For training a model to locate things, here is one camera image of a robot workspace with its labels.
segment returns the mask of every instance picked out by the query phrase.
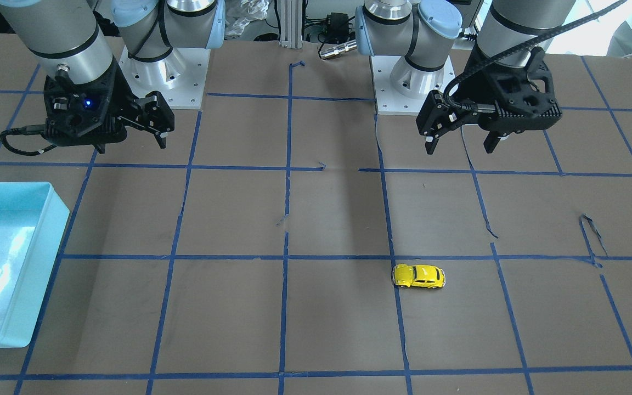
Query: light blue plastic bin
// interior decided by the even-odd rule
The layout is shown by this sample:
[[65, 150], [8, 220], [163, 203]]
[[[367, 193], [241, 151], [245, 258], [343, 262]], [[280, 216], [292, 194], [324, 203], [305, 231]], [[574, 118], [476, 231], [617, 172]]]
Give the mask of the light blue plastic bin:
[[31, 342], [69, 214], [50, 183], [0, 183], [0, 348]]

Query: yellow toy car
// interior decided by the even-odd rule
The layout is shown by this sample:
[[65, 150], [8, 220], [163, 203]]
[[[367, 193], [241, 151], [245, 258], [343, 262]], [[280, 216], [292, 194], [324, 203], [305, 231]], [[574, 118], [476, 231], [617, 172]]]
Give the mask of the yellow toy car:
[[445, 272], [431, 265], [406, 265], [400, 263], [392, 269], [392, 283], [399, 287], [442, 288]]

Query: plastic bag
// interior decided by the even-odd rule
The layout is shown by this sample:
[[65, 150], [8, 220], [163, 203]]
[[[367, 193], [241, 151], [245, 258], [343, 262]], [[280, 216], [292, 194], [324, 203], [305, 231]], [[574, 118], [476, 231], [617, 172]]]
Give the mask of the plastic bag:
[[270, 8], [270, 0], [225, 0], [225, 2], [226, 40], [240, 37], [250, 22], [266, 19]]

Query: light blue joint cap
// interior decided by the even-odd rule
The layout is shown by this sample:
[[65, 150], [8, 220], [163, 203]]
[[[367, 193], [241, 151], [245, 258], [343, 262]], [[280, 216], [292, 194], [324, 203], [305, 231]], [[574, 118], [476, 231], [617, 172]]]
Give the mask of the light blue joint cap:
[[358, 42], [358, 52], [360, 52], [361, 55], [374, 56], [364, 13], [362, 13], [362, 5], [355, 10], [355, 27], [355, 40]]
[[213, 15], [211, 33], [208, 35], [206, 48], [216, 49], [223, 45], [223, 36], [226, 31], [226, 4], [224, 0], [216, 0], [216, 13]]
[[117, 27], [128, 27], [148, 16], [156, 5], [157, 0], [112, 0], [111, 14]]
[[23, 8], [40, 2], [41, 0], [0, 0], [0, 5], [11, 8]]
[[462, 29], [462, 14], [446, 0], [421, 0], [419, 14], [426, 25], [450, 40], [457, 38]]

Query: cable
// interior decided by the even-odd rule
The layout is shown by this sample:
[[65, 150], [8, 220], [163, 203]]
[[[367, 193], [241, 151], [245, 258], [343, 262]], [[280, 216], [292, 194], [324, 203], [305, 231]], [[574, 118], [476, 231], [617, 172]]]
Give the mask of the cable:
[[153, 32], [155, 32], [155, 28], [158, 26], [158, 24], [160, 24], [160, 17], [161, 15], [163, 15], [163, 13], [160, 12], [161, 7], [165, 7], [165, 0], [160, 0], [157, 3], [157, 13], [155, 15], [155, 22], [153, 22], [153, 27], [150, 28], [150, 30], [148, 30], [148, 33], [145, 34], [145, 36], [143, 37], [142, 40], [140, 40], [140, 43], [138, 43], [138, 48], [136, 48], [136, 50], [134, 50], [133, 53], [131, 53], [131, 50], [128, 50], [128, 58], [129, 59], [135, 59], [136, 55], [138, 55], [138, 53], [140, 53], [140, 50], [143, 49], [143, 46], [145, 45], [146, 42], [148, 42], [148, 38], [150, 38], [151, 35], [153, 35]]
[[7, 130], [3, 131], [2, 133], [0, 133], [0, 140], [2, 141], [2, 145], [7, 148], [7, 150], [10, 150], [11, 152], [18, 154], [18, 155], [24, 155], [24, 156], [37, 156], [43, 153], [47, 153], [48, 151], [52, 150], [53, 148], [57, 147], [57, 145], [49, 145], [45, 148], [42, 148], [41, 150], [37, 150], [37, 151], [22, 151], [19, 150], [17, 148], [14, 148], [11, 146], [11, 144], [9, 144], [9, 142], [7, 141], [7, 137], [9, 136], [32, 136], [35, 134], [42, 134], [42, 132], [45, 130], [45, 125], [33, 125], [33, 126], [29, 126], [29, 127], [22, 127], [22, 128], [8, 128]]
[[461, 75], [455, 77], [445, 88], [444, 92], [443, 92], [443, 100], [445, 100], [445, 102], [450, 106], [450, 107], [454, 107], [457, 108], [459, 110], [465, 110], [465, 111], [475, 111], [477, 105], [471, 105], [471, 104], [462, 104], [462, 103], [458, 103], [457, 100], [455, 100], [454, 98], [450, 97], [450, 90], [452, 90], [453, 87], [455, 87], [456, 85], [459, 85], [459, 83], [463, 82], [464, 80], [466, 80], [469, 77], [472, 77], [472, 75], [477, 74], [478, 72], [481, 72], [482, 70], [484, 70], [485, 68], [489, 67], [489, 65], [492, 65], [496, 62], [498, 62], [501, 59], [507, 58], [511, 55], [514, 55], [515, 53], [519, 53], [522, 50], [527, 50], [531, 47], [535, 47], [536, 45], [538, 45], [539, 43], [542, 43], [544, 41], [549, 40], [550, 38], [553, 38], [557, 35], [561, 35], [562, 33], [565, 32], [569, 32], [570, 30], [574, 29], [575, 27], [579, 27], [584, 25], [587, 22], [590, 22], [592, 20], [595, 20], [601, 16], [606, 15], [607, 13], [615, 10], [616, 8], [618, 8], [620, 5], [622, 5], [623, 3], [627, 2], [627, 0], [618, 0], [617, 2], [613, 3], [612, 5], [609, 5], [609, 7], [604, 8], [603, 10], [587, 15], [584, 18], [575, 20], [574, 22], [570, 22], [567, 23], [567, 25], [562, 25], [560, 27], [556, 27], [552, 30], [550, 30], [547, 33], [543, 33], [542, 35], [535, 37], [535, 38], [531, 38], [530, 40], [527, 40], [525, 42], [520, 43], [519, 45], [516, 45], [514, 47], [511, 47], [507, 50], [505, 50], [504, 52], [498, 53], [497, 55], [492, 56], [491, 58], [487, 58], [487, 60], [482, 61], [481, 63], [478, 63], [477, 65], [474, 65], [473, 67], [471, 67], [469, 70], [467, 70], [466, 72], [462, 73]]
[[281, 22], [279, 21], [279, 11], [277, 10], [277, 0], [274, 0], [274, 16], [276, 16], [276, 29], [279, 30], [277, 35], [278, 41], [281, 41]]

